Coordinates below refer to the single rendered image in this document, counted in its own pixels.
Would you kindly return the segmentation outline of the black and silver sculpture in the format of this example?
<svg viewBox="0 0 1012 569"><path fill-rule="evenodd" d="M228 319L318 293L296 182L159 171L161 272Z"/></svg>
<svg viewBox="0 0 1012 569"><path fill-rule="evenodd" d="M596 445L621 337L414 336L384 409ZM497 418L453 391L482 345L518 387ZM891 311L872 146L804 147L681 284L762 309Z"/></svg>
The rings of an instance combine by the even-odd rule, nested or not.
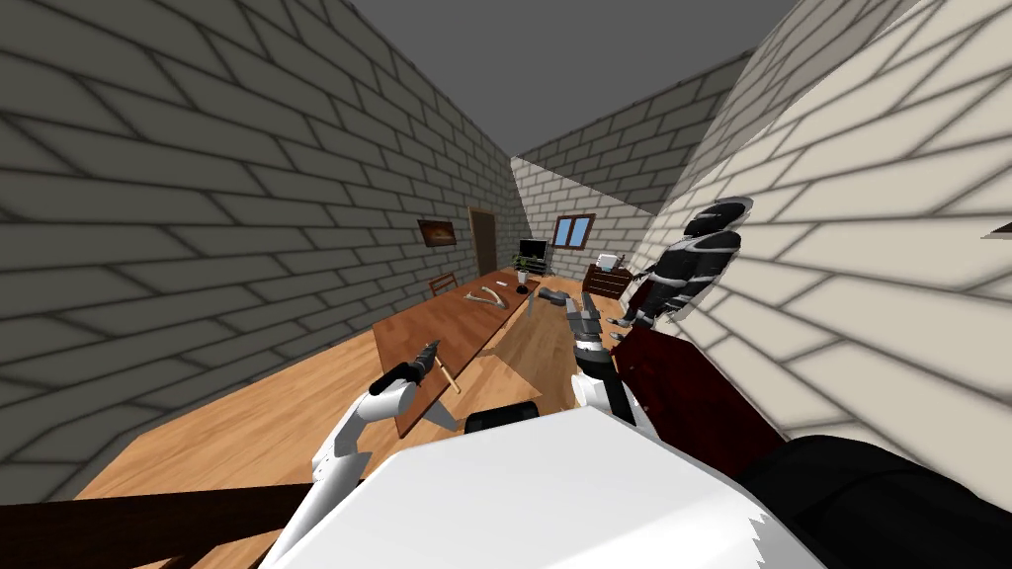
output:
<svg viewBox="0 0 1012 569"><path fill-rule="evenodd" d="M741 238L731 226L746 217L752 206L751 198L730 197L695 214L683 237L635 276L644 283L632 295L624 317L608 322L621 328L651 328L658 316L686 307L713 284L739 250Z"/></svg>

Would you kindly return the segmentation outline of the framed orange picture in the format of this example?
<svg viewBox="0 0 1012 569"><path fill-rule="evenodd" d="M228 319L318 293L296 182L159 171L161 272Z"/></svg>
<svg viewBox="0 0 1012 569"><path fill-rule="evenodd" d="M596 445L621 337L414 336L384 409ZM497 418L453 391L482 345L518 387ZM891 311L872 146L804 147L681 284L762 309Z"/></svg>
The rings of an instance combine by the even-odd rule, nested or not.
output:
<svg viewBox="0 0 1012 569"><path fill-rule="evenodd" d="M454 246L457 244L456 232L450 221L418 219L418 226L426 247Z"/></svg>

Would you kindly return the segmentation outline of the blue window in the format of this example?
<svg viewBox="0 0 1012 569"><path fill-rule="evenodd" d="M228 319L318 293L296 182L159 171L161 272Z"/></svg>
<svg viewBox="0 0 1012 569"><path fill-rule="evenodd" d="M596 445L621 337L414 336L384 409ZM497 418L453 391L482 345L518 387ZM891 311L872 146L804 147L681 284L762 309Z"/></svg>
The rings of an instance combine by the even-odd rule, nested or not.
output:
<svg viewBox="0 0 1012 569"><path fill-rule="evenodd" d="M555 222L551 246L556 249L583 250L596 215L560 215Z"/></svg>

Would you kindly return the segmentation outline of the dark red dresser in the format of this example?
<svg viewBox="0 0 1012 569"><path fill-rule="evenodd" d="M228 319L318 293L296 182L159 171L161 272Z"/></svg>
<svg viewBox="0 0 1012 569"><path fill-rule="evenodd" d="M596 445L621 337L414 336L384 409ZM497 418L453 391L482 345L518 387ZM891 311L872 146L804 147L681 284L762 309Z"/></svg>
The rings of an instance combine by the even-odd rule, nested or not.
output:
<svg viewBox="0 0 1012 569"><path fill-rule="evenodd" d="M625 256L601 254L588 267L582 291L619 299L632 282L632 273L624 267Z"/></svg>

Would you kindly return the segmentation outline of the dark brown furniture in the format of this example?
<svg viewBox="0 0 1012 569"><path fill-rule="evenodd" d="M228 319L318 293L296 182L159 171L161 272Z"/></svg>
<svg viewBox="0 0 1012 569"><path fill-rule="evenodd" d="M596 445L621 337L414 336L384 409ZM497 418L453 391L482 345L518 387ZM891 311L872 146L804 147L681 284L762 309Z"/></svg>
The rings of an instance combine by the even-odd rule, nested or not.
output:
<svg viewBox="0 0 1012 569"><path fill-rule="evenodd" d="M0 506L0 569L191 567L216 546L283 529L310 484Z"/></svg>

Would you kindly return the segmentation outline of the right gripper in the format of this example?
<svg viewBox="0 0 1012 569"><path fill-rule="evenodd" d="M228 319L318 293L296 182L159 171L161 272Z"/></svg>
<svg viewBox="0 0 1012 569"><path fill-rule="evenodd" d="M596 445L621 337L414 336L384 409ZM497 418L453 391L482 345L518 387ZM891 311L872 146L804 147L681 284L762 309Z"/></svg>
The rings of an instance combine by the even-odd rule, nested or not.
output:
<svg viewBox="0 0 1012 569"><path fill-rule="evenodd" d="M573 297L565 299L566 317L570 317L575 347L579 350L603 350L600 312L589 292L582 292L582 301L583 310L579 311L578 303Z"/></svg>

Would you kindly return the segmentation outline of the brown wooden table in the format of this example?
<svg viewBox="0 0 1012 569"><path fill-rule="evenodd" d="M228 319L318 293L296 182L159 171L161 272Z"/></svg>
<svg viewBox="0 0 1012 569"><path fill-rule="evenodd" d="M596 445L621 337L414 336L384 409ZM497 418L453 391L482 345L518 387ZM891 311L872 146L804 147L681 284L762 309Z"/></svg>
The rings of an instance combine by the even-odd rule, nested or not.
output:
<svg viewBox="0 0 1012 569"><path fill-rule="evenodd" d="M406 438L451 387L463 368L528 300L527 295L516 291L518 284L516 275L494 272L427 299L373 325L384 372L413 360L431 341L439 342L437 357L447 369L443 372L434 367L421 381L408 409L394 417L399 438ZM503 310L493 304L463 299L468 292L482 294L480 289L483 286L495 290L505 300L507 308Z"/></svg>

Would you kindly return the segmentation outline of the brown door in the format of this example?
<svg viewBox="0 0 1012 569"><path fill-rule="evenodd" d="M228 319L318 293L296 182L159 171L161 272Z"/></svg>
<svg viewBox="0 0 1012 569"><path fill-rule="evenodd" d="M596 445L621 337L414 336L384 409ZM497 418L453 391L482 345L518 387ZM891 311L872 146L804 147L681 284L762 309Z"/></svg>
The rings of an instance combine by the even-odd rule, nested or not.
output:
<svg viewBox="0 0 1012 569"><path fill-rule="evenodd" d="M483 277L498 270L496 218L491 211L474 207L468 209L468 215L477 275Z"/></svg>

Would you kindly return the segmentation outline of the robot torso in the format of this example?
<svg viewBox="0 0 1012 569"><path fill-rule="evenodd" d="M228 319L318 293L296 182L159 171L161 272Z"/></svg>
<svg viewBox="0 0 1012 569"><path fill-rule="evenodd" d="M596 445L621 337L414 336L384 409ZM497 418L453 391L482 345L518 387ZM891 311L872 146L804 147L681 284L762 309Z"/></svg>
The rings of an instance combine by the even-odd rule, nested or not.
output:
<svg viewBox="0 0 1012 569"><path fill-rule="evenodd" d="M591 407L360 462L261 569L826 569L730 478Z"/></svg>

